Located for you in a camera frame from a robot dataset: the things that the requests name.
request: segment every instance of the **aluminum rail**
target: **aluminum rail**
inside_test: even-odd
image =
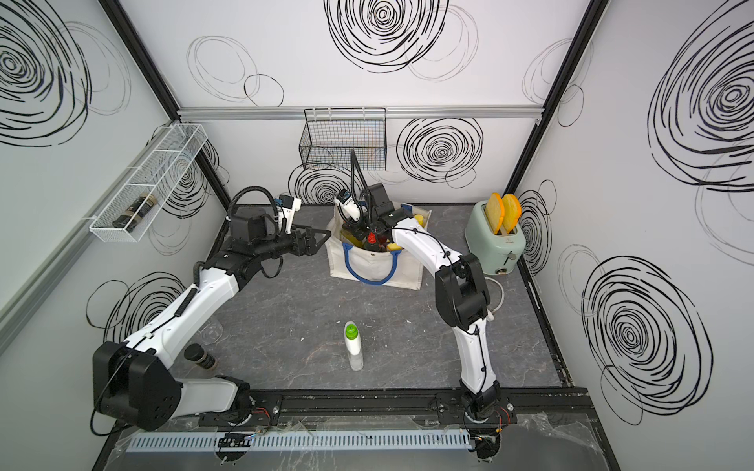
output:
[[[468,106],[231,106],[221,108],[181,108],[184,121],[245,121],[259,119],[304,120],[305,109],[316,109],[317,119],[415,119],[415,118],[534,118],[542,116],[540,105],[468,105]]]

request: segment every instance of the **blue bag handle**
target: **blue bag handle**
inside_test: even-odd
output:
[[[351,244],[343,242],[343,256],[345,257],[345,267],[348,269],[348,272],[350,274],[354,275],[354,278],[356,278],[362,283],[366,283],[368,285],[373,285],[373,286],[384,285],[385,283],[390,281],[390,279],[395,274],[395,269],[398,267],[398,254],[401,252],[400,250],[395,250],[393,252],[390,252],[390,254],[392,254],[393,256],[393,267],[390,269],[390,273],[385,278],[381,279],[380,281],[371,281],[371,280],[368,280],[367,278],[360,277],[359,275],[356,274],[354,269],[351,268],[351,263],[348,262],[348,251],[353,248],[354,246],[352,246]]]

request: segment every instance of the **wire basket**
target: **wire basket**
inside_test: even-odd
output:
[[[183,175],[207,134],[201,124],[176,123],[136,167],[89,226],[103,242],[139,242]]]
[[[333,119],[333,112],[348,118]],[[306,125],[299,142],[303,167],[317,169],[334,165],[350,169],[353,149],[363,170],[385,170],[388,162],[386,114],[385,108],[305,109]]]

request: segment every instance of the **black metal frame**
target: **black metal frame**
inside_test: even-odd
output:
[[[121,6],[120,1],[100,0],[100,5],[110,19],[110,23],[112,23],[115,31],[121,36],[123,44],[126,45],[134,62],[139,66],[139,70],[144,75],[144,79],[146,79],[147,83],[152,88],[152,91],[155,93],[157,100],[162,105],[168,118],[171,120],[179,120],[178,102],[173,97],[173,94],[167,87],[167,84],[165,83],[165,80],[163,80],[157,66],[149,56],[149,52],[146,50],[144,43],[139,37],[139,33],[134,29],[131,20],[129,20],[128,15]],[[212,164],[207,159],[207,154],[204,153],[203,148],[199,150],[194,162],[196,162],[197,166],[204,174],[210,187],[220,200],[222,207],[227,210],[228,205],[231,202],[231,197],[228,195],[228,191],[222,184],[222,180],[220,180],[220,177],[217,175],[217,172],[215,172]]]
[[[537,151],[539,142],[544,136],[544,132],[550,125],[555,115],[555,111],[558,109],[560,100],[563,94],[568,88],[568,83],[571,80],[573,72],[578,67],[578,63],[581,60],[581,56],[584,55],[584,51],[587,49],[589,40],[592,38],[592,33],[599,23],[599,19],[602,18],[602,13],[608,6],[610,0],[591,0],[587,6],[587,11],[584,13],[584,17],[581,18],[581,23],[578,25],[576,35],[571,41],[571,46],[568,49],[568,53],[565,55],[565,59],[560,65],[558,75],[555,76],[552,88],[544,101],[544,110],[542,112],[542,118],[534,125],[532,133],[529,134],[529,138],[526,140],[521,157],[519,157],[516,167],[513,169],[513,175],[510,176],[508,185],[505,187],[505,194],[515,193],[518,189],[518,185],[523,179],[524,173],[526,173],[529,163],[534,157],[534,153]]]
[[[170,89],[160,75],[156,65],[149,56],[146,47],[141,42],[139,35],[128,19],[119,0],[100,0],[104,11],[112,22],[121,39],[133,56],[139,69],[144,74],[147,83],[152,88],[155,96],[162,104],[165,112],[171,119],[179,119],[179,106],[173,97]],[[515,192],[521,182],[526,168],[531,161],[535,150],[544,135],[544,131],[554,116],[559,101],[565,92],[569,79],[575,70],[583,54],[590,37],[599,22],[602,12],[605,10],[608,0],[592,0],[587,7],[587,11],[581,20],[575,38],[571,43],[568,53],[565,56],[563,64],[558,71],[553,87],[544,103],[544,113],[541,121],[538,122],[526,143],[521,157],[516,164],[513,175],[508,182],[506,193]],[[196,157],[196,162],[203,174],[210,183],[220,203],[228,208],[230,197],[221,180],[214,171],[212,165],[203,151],[200,151]],[[210,255],[215,253],[225,238],[228,225],[223,223],[215,239],[215,243],[210,251]],[[532,306],[539,321],[542,333],[544,335],[547,347],[553,359],[553,363],[558,371],[561,387],[514,387],[504,388],[501,390],[500,399],[507,400],[514,407],[518,414],[536,414],[541,411],[549,413],[568,413],[581,412],[589,417],[593,431],[599,441],[610,469],[619,471],[620,467],[615,460],[611,446],[604,429],[602,428],[599,418],[592,404],[587,390],[584,388],[573,387],[570,374],[566,364],[562,359],[560,348],[553,335],[547,315],[542,308],[535,284],[526,263],[519,260],[519,270],[529,293]],[[255,397],[275,398],[280,401],[279,412],[273,414],[273,421],[280,417],[290,417],[295,414],[306,413],[309,417],[317,415],[359,415],[359,414],[406,414],[410,412],[422,413],[428,420],[437,417],[436,420],[443,423],[458,423],[458,417],[453,417],[454,412],[458,412],[452,406],[451,399],[460,395],[459,388],[446,389],[412,389],[412,390],[264,390],[251,391]],[[441,411],[440,404],[443,399],[447,400],[448,407]],[[441,416],[442,413],[448,412],[450,415]],[[116,423],[113,427],[119,427],[123,424]],[[120,434],[114,434],[108,437],[105,445],[94,464],[93,470],[100,471],[105,468],[111,450],[115,447]]]
[[[560,346],[555,339],[553,328],[550,326],[550,321],[547,318],[547,314],[544,312],[544,305],[539,298],[537,287],[534,284],[532,274],[529,273],[529,267],[526,266],[526,262],[523,258],[519,258],[518,261],[519,272],[523,279],[523,284],[526,286],[526,292],[529,294],[529,300],[532,302],[532,308],[539,321],[539,328],[542,330],[544,336],[544,342],[547,344],[547,349],[550,351],[550,358],[553,360],[555,370],[558,372],[560,383],[563,387],[573,386],[573,380],[571,374],[566,367],[566,361],[563,359],[562,353],[560,353]]]

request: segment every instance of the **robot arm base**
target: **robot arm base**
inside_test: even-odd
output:
[[[500,394],[500,383],[497,380],[492,386],[478,393],[469,390],[463,381],[461,381],[461,388],[464,391],[461,404],[472,420],[484,421],[495,413],[495,405],[498,403],[498,395]]]

